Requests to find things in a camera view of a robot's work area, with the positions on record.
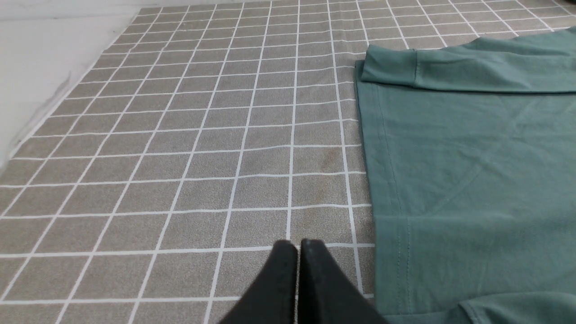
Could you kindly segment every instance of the fabric fold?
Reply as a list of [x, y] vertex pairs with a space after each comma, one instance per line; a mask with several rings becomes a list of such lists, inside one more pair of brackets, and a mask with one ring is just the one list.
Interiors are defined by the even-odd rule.
[[440, 50], [371, 45], [361, 80], [437, 91], [574, 93], [576, 43], [567, 38], [576, 38], [576, 27], [512, 40], [481, 37]]

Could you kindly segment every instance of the gray grid mat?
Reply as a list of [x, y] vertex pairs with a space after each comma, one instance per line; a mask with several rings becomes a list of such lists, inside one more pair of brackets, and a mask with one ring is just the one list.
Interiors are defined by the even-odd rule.
[[371, 298], [354, 61], [368, 42], [440, 48], [575, 13], [549, 0], [143, 9], [0, 177], [0, 322], [214, 323], [275, 240], [304, 237]]

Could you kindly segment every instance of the white wall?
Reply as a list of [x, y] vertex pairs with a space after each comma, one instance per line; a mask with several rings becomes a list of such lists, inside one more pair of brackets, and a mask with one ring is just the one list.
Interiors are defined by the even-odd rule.
[[140, 8], [241, 1], [0, 0], [0, 172]]
[[0, 20], [133, 14], [141, 7], [198, 5], [240, 0], [13, 0], [0, 1]]

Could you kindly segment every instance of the teal shirt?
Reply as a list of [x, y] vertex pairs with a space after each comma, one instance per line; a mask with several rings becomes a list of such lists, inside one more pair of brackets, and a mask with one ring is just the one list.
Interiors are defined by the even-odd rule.
[[576, 28], [356, 65], [392, 323], [576, 323]]

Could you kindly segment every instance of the green fabric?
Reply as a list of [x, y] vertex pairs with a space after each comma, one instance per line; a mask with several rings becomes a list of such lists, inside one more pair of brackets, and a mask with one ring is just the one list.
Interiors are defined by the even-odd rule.
[[576, 28], [356, 65], [392, 323], [576, 323]]

